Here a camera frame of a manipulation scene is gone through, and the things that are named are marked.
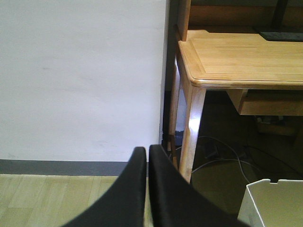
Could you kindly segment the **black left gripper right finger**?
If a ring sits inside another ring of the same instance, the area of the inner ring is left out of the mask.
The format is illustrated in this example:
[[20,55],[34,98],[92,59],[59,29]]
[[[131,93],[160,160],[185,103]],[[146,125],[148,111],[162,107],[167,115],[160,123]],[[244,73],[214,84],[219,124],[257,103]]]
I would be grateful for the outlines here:
[[148,174],[154,226],[245,226],[199,194],[176,170],[161,145],[149,148]]

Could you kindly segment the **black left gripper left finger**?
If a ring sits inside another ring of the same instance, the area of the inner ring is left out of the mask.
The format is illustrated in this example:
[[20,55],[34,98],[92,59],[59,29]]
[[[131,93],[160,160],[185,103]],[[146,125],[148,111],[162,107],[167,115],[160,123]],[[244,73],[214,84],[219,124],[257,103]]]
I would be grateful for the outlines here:
[[146,195],[146,150],[135,147],[112,186],[65,227],[142,227]]

